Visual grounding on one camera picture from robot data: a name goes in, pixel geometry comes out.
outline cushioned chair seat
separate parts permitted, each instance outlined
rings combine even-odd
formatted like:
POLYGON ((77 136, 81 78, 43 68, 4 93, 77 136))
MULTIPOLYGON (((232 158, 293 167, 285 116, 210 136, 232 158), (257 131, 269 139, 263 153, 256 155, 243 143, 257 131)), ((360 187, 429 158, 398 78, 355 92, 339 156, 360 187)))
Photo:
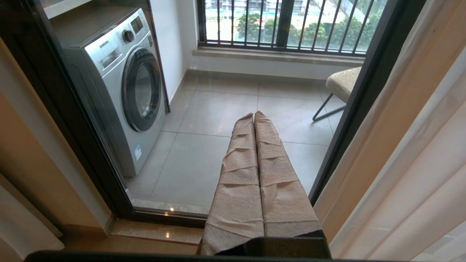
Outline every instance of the cushioned chair seat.
POLYGON ((347 103, 360 71, 361 67, 356 67, 336 72, 327 79, 325 87, 343 102, 347 103))

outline window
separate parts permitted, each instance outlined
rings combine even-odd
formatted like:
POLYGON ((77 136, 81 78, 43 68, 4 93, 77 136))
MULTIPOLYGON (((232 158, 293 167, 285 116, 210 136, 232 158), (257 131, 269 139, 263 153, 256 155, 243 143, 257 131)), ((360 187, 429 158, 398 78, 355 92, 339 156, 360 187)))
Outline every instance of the window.
POLYGON ((199 46, 365 56, 387 0, 198 0, 199 46))

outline tree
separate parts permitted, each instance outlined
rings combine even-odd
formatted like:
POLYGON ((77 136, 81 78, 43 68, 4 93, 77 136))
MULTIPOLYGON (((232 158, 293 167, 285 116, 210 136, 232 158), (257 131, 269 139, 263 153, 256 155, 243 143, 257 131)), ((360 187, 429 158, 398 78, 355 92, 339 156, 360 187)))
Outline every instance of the tree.
MULTIPOLYGON (((277 18, 274 41, 277 39, 279 23, 280 23, 280 19, 277 18)), ((271 43, 273 31, 274 31, 274 20, 269 19, 264 25, 264 30, 263 30, 262 36, 260 37, 260 41, 271 43)), ((288 32, 288 45, 290 43, 290 40, 293 42, 299 41, 300 36, 301 36, 301 30, 296 29, 294 25, 290 25, 289 32, 288 32)))
POLYGON ((370 41, 372 40, 372 37, 374 35, 374 32, 377 29, 377 25, 381 15, 382 12, 380 11, 379 13, 373 14, 369 17, 369 21, 364 26, 363 33, 361 34, 361 39, 359 40, 359 44, 357 45, 357 50, 367 50, 370 41))
MULTIPOLYGON (((339 49, 340 45, 343 40, 343 35, 346 30, 346 26, 348 25, 349 17, 345 17, 345 19, 338 24, 335 25, 333 28, 332 38, 330 39, 330 48, 339 49)), ((343 44, 343 49, 352 50, 357 36, 359 35, 359 31, 361 30, 362 23, 356 19, 351 19, 351 24, 349 25, 348 32, 345 37, 345 43, 343 44)))
MULTIPOLYGON (((259 39, 259 14, 248 14, 247 16, 247 41, 248 42, 257 42, 259 39)), ((239 23, 237 27, 238 37, 244 38, 245 36, 245 24, 246 24, 246 14, 243 14, 239 18, 239 23)))
MULTIPOLYGON (((302 34, 301 45, 312 46, 312 43, 314 42, 314 36, 315 36, 316 29, 317 29, 317 23, 312 23, 304 29, 304 33, 302 34)), ((319 33, 317 34, 315 46, 322 47, 322 46, 325 46, 326 44, 327 44, 327 33, 325 32, 325 28, 323 26, 319 26, 319 33)))
POLYGON ((271 43, 272 42, 272 33, 274 31, 274 20, 269 19, 264 25, 264 30, 262 31, 262 35, 260 36, 261 42, 271 43))

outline legs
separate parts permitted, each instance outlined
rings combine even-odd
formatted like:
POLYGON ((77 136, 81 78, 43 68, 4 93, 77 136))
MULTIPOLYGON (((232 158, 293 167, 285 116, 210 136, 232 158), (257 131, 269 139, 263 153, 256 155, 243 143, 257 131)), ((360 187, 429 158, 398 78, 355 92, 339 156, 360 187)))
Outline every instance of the legs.
POLYGON ((340 112, 341 110, 345 109, 345 105, 344 105, 344 106, 342 106, 342 107, 340 107, 340 108, 338 108, 338 109, 335 109, 335 110, 333 110, 333 111, 331 111, 331 112, 328 112, 327 114, 324 114, 324 115, 318 117, 317 115, 319 115, 320 111, 322 111, 323 107, 324 107, 324 106, 327 104, 327 102, 332 98, 332 96, 333 96, 333 93, 330 93, 330 96, 327 97, 327 99, 325 99, 325 102, 323 102, 322 106, 319 108, 319 110, 317 110, 317 112, 315 113, 315 115, 312 117, 312 121, 314 121, 314 122, 315 122, 315 121, 319 121, 319 120, 321 120, 321 119, 323 119, 323 118, 329 117, 329 116, 331 116, 331 115, 333 115, 333 114, 335 114, 335 113, 338 113, 338 112, 340 112))

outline white curtain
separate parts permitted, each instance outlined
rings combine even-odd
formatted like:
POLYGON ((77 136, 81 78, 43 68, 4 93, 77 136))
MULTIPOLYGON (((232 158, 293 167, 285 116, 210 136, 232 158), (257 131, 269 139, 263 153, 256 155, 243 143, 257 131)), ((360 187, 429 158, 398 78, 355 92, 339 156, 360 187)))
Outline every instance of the white curtain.
POLYGON ((466 254, 465 149, 466 49, 331 242, 333 257, 453 261, 466 254))
POLYGON ((334 258, 464 258, 465 13, 427 1, 314 206, 334 258))
POLYGON ((22 261, 35 251, 63 248, 54 233, 0 186, 0 261, 22 261))

